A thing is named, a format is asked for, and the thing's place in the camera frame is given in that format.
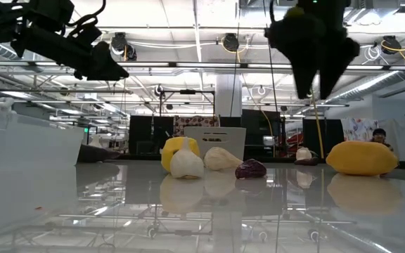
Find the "white object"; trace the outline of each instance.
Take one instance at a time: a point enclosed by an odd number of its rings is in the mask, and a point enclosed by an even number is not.
[[[214,147],[209,149],[204,156],[204,164],[208,169],[236,169],[243,161],[233,156],[224,148]]]
[[[91,142],[89,143],[90,146],[97,147],[97,148],[102,148],[103,146],[100,143],[101,137],[99,134],[95,134],[93,138],[91,139]]]
[[[224,148],[233,156],[243,160],[246,129],[240,127],[187,126],[184,135],[198,142],[200,156],[204,158],[213,147]]]
[[[308,148],[300,148],[296,152],[296,160],[298,161],[310,158],[312,158],[312,154],[310,153],[310,150]]]
[[[12,110],[14,102],[13,98],[0,98],[0,112],[17,114],[16,111]]]
[[[171,161],[171,174],[180,179],[185,176],[202,178],[204,176],[204,163],[197,155],[191,152],[188,138],[185,137],[181,149],[173,155]]]

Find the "white bin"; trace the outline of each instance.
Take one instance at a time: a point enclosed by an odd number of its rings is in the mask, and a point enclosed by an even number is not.
[[[0,230],[77,201],[84,130],[0,112]]]

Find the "yellow plush toy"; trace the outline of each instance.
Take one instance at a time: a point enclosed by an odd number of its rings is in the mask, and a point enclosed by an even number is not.
[[[326,162],[336,171],[358,176],[377,176],[398,166],[398,158],[380,143],[345,141],[337,144]]]
[[[162,150],[162,166],[168,173],[171,171],[171,161],[173,155],[179,151],[182,147],[182,143],[184,141],[184,137],[174,137],[167,140],[165,146]],[[190,150],[197,155],[200,156],[200,149],[198,147],[198,142],[194,138],[188,138],[188,146]]]

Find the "white container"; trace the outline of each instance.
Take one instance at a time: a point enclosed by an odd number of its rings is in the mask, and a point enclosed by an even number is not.
[[[0,169],[76,164],[84,130],[0,112]]]

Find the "patterned fabric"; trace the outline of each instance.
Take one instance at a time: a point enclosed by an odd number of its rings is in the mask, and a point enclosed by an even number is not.
[[[373,130],[378,128],[378,121],[374,119],[342,119],[345,141],[370,141]]]
[[[184,127],[217,127],[218,118],[215,117],[180,117],[174,116],[174,136],[184,136]]]

